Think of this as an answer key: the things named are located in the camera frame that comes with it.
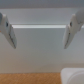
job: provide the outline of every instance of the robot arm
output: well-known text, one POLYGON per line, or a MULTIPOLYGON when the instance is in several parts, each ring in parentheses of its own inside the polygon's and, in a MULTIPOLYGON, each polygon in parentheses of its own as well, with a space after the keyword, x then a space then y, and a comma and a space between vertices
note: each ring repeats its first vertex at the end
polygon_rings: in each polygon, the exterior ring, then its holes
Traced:
POLYGON ((76 14, 72 15, 70 24, 66 26, 63 37, 64 49, 66 49, 70 45, 71 41, 74 38, 74 35, 81 30, 83 24, 84 24, 84 10, 80 10, 76 14))
POLYGON ((15 49, 17 40, 12 25, 9 23, 5 14, 0 13, 0 31, 5 36, 10 45, 15 49))

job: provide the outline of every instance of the wooden floor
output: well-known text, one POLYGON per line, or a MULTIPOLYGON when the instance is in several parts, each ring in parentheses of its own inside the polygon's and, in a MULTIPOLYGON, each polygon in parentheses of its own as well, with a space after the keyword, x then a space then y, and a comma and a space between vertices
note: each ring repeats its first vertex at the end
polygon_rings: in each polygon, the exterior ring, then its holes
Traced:
POLYGON ((0 74, 0 84, 61 84, 59 73, 0 74))

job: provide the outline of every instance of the white object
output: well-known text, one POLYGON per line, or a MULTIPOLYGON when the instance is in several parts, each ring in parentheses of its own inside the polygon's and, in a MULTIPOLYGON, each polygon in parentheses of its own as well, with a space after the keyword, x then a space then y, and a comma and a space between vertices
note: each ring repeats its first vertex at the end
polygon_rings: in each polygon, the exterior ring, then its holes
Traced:
POLYGON ((16 48, 17 40, 12 25, 5 14, 0 13, 0 31, 13 48, 16 48))
POLYGON ((61 71, 62 84, 84 84, 84 68, 65 68, 61 71))
POLYGON ((73 40, 74 35, 81 30, 83 24, 84 24, 84 10, 80 10, 76 14, 72 15, 70 24, 66 26, 65 34, 63 37, 64 49, 66 49, 69 46, 69 44, 73 40))

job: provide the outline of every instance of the wooden surface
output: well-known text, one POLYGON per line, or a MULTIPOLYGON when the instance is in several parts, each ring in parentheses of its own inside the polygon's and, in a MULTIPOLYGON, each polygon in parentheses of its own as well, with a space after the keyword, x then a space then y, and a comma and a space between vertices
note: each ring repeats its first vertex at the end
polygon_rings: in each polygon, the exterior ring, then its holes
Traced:
POLYGON ((61 84, 59 73, 0 74, 0 84, 61 84))

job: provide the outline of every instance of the brown floor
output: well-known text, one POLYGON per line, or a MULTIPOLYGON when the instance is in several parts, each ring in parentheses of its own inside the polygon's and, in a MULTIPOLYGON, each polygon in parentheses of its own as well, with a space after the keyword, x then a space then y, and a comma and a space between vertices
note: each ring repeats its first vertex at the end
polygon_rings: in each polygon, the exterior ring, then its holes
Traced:
POLYGON ((0 84, 61 84, 59 73, 0 74, 0 84))

